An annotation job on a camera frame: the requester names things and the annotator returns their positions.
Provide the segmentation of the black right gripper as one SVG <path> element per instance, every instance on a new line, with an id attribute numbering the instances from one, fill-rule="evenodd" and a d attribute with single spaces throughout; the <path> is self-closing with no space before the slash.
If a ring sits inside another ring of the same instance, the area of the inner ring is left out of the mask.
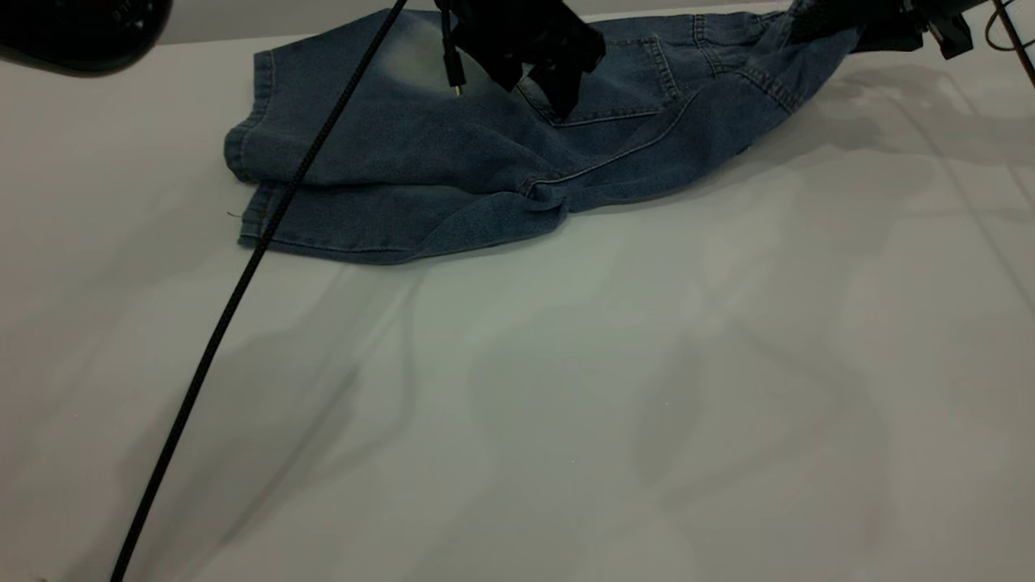
<path id="1" fill-rule="evenodd" d="M 974 48 L 971 27 L 964 13 L 974 1 L 901 1 L 895 14 L 880 16 L 861 34 L 857 52 L 914 52 L 923 47 L 928 34 L 941 55 L 951 60 Z M 812 4 L 802 8 L 792 22 L 792 42 L 809 43 L 858 26 L 853 4 Z"/>

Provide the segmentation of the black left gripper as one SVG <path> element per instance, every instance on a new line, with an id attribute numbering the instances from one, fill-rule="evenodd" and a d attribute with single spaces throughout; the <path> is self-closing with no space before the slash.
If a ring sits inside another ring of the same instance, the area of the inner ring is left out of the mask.
<path id="1" fill-rule="evenodd" d="M 564 1 L 450 1 L 452 40 L 505 91 L 530 78 L 546 97 L 550 116 L 565 120 L 576 107 L 581 81 L 607 55 L 605 37 Z"/>

